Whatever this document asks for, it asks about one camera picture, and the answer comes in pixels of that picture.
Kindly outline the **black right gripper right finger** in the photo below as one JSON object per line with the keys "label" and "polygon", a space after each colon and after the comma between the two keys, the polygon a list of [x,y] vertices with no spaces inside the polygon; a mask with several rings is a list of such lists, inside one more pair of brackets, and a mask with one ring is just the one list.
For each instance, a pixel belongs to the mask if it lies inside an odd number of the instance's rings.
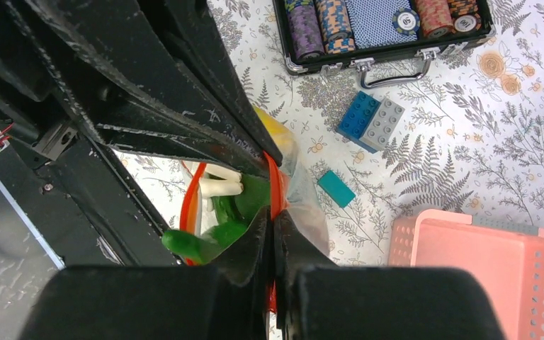
{"label": "black right gripper right finger", "polygon": [[503,339],[482,286],[441,267],[340,266],[274,220],[276,326],[284,339]]}

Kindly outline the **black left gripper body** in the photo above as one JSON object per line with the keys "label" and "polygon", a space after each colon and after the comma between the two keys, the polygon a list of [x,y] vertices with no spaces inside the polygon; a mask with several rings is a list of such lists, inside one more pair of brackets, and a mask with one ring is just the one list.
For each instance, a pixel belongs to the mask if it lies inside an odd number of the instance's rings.
{"label": "black left gripper body", "polygon": [[98,15],[98,1],[0,1],[0,122],[26,148],[57,159],[75,135],[109,148],[98,120],[113,83],[83,56],[57,16]]}

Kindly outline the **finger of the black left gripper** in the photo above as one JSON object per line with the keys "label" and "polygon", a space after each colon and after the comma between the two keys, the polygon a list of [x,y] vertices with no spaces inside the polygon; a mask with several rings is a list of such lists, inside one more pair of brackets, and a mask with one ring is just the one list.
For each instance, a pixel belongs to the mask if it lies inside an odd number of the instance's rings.
{"label": "finger of the black left gripper", "polygon": [[139,1],[98,1],[98,15],[57,16],[83,56],[113,83],[113,109],[98,120],[113,149],[208,162],[267,177],[267,153],[227,128],[230,114],[153,31]]}
{"label": "finger of the black left gripper", "polygon": [[267,153],[277,165],[283,155],[250,104],[225,48],[207,1],[138,2],[166,49],[180,57],[232,117],[228,132],[244,132],[257,156]]}

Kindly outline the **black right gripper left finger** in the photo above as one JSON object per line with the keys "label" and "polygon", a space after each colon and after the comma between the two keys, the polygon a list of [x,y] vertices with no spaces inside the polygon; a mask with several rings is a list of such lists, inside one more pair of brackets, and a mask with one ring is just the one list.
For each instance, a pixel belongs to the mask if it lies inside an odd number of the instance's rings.
{"label": "black right gripper left finger", "polygon": [[21,339],[267,339],[269,207],[204,266],[72,266],[54,275]]}

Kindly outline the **green toy chili pepper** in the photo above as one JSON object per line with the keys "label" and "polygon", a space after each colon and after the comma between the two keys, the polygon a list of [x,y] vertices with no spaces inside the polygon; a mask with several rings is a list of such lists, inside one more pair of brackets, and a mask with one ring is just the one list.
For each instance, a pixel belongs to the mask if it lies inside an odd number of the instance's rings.
{"label": "green toy chili pepper", "polygon": [[233,245],[248,227],[242,222],[227,221],[206,230],[200,236],[173,229],[166,231],[162,244],[172,253],[193,264],[207,264]]}

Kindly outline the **green toy cabbage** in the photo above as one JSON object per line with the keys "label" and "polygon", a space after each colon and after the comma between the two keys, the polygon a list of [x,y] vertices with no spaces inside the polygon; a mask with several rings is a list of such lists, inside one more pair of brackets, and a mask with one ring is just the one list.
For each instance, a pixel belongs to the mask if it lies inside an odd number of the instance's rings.
{"label": "green toy cabbage", "polygon": [[239,195],[212,198],[219,224],[237,222],[248,226],[262,206],[270,204],[270,184],[259,177],[244,175]]}

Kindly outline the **clear zip bag orange zipper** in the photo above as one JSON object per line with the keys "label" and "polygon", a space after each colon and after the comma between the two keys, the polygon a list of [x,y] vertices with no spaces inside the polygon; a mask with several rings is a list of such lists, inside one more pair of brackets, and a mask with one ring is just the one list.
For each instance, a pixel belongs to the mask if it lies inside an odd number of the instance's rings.
{"label": "clear zip bag orange zipper", "polygon": [[[267,157],[267,161],[270,178],[264,180],[270,184],[270,204],[266,205],[271,209],[270,216],[275,218],[281,211],[286,211],[292,217],[297,230],[323,254],[328,254],[329,233],[326,220],[312,177],[302,164],[302,153],[297,140],[295,139],[293,151],[283,156],[281,165],[277,165],[271,157]],[[220,225],[215,211],[206,210],[200,192],[199,180],[205,164],[207,163],[181,162],[188,188],[181,206],[179,226],[175,230],[195,236],[200,236],[211,227]]]}

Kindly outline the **yellow toy banana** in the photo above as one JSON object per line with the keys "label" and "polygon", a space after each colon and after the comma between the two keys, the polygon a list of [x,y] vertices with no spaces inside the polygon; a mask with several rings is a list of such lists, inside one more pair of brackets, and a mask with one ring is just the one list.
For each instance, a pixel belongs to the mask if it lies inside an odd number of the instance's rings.
{"label": "yellow toy banana", "polygon": [[295,145],[294,134],[266,111],[257,106],[254,106],[253,109],[283,156],[289,155],[293,151]]}

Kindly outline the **white toy garlic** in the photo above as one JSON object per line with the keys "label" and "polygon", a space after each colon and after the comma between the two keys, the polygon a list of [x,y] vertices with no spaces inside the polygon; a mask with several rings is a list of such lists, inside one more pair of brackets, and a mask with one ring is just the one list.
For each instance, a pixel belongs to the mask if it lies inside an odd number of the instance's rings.
{"label": "white toy garlic", "polygon": [[205,164],[199,186],[208,212],[214,210],[214,197],[237,196],[244,190],[240,173],[214,164]]}

